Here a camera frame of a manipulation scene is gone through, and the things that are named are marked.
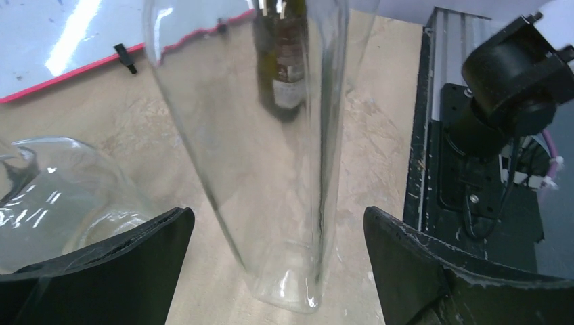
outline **glass base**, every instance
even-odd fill
[[[320,271],[313,268],[311,249],[284,242],[269,250],[261,275],[247,285],[264,302],[296,313],[314,313],[321,304]]]

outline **wine bottle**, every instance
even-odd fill
[[[293,121],[306,97],[305,0],[254,1],[259,100],[276,118]]]

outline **cable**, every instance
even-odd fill
[[[472,213],[470,212],[470,186],[466,186],[464,189],[464,207],[463,207],[463,218],[464,218],[464,228],[469,237],[475,240],[484,239],[494,231],[496,224],[502,216],[502,211],[504,210],[504,205],[508,200],[510,192],[514,187],[514,176],[516,175],[516,168],[518,167],[518,152],[520,151],[520,139],[515,138],[512,142],[512,154],[510,155],[510,166],[508,168],[508,179],[506,180],[506,186],[502,192],[502,198],[500,199],[500,208],[496,218],[492,221],[487,231],[484,234],[477,235],[474,232],[474,226],[472,225]]]

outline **table surface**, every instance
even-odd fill
[[[1,136],[88,142],[165,209],[193,208],[196,227],[167,324],[384,324],[363,212],[376,205],[402,216],[421,32],[417,24],[375,21],[356,90],[345,101],[336,249],[323,305],[310,316],[251,297],[142,54],[135,76],[109,64],[0,106]]]

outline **black clip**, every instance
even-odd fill
[[[129,53],[127,53],[127,50],[125,49],[125,46],[123,44],[118,44],[114,46],[114,49],[116,50],[116,52],[118,52],[118,55],[120,56],[120,62],[122,62],[122,64],[129,69],[129,72],[131,72],[131,74],[136,74],[137,70],[133,65],[133,60],[131,56],[129,56]]]

